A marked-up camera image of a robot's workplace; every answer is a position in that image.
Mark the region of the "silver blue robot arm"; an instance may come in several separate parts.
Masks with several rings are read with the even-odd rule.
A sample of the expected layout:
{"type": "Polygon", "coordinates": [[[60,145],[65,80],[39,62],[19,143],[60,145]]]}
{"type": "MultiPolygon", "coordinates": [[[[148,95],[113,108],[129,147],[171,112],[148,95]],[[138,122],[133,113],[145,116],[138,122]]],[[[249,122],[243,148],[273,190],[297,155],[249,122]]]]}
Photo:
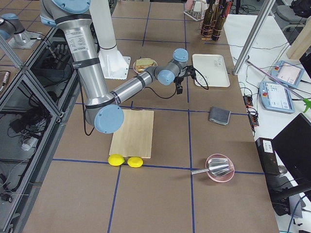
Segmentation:
{"type": "Polygon", "coordinates": [[[175,83],[182,91],[185,77],[195,76],[189,66],[188,52],[179,48],[164,67],[151,66],[140,74],[109,90],[110,72],[128,67],[117,49],[109,4],[105,0],[43,0],[40,3],[43,24],[61,29],[73,57],[87,100],[84,116],[97,131],[113,133],[124,121],[120,104],[146,88],[153,81],[163,85],[175,83]]]}

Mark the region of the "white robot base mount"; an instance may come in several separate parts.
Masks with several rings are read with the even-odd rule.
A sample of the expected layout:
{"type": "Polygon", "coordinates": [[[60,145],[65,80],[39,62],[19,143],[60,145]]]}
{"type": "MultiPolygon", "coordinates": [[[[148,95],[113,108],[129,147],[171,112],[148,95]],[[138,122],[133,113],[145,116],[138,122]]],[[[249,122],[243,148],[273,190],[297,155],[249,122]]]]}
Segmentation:
{"type": "Polygon", "coordinates": [[[130,68],[131,57],[123,56],[119,50],[100,49],[99,59],[106,79],[126,80],[130,68]]]}

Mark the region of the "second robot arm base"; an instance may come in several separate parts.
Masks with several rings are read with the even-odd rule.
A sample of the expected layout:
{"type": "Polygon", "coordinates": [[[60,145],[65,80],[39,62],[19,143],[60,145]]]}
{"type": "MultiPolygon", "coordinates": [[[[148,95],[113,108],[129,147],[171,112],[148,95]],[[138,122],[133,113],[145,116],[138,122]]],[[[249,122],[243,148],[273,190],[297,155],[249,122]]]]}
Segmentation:
{"type": "Polygon", "coordinates": [[[31,49],[41,39],[39,33],[26,30],[13,13],[0,16],[0,35],[14,49],[31,49]]]}

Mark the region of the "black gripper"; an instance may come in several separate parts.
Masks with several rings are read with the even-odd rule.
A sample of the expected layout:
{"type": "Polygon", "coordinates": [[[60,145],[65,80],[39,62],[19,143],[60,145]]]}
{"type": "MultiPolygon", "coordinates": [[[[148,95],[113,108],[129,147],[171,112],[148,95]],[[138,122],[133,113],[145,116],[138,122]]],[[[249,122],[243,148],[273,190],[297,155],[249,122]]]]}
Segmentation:
{"type": "Polygon", "coordinates": [[[181,74],[178,74],[177,77],[175,77],[174,79],[174,83],[177,84],[176,85],[176,93],[182,94],[183,93],[183,86],[181,85],[181,83],[183,82],[183,80],[186,77],[191,77],[193,80],[196,80],[196,69],[193,66],[186,66],[181,74]]]}

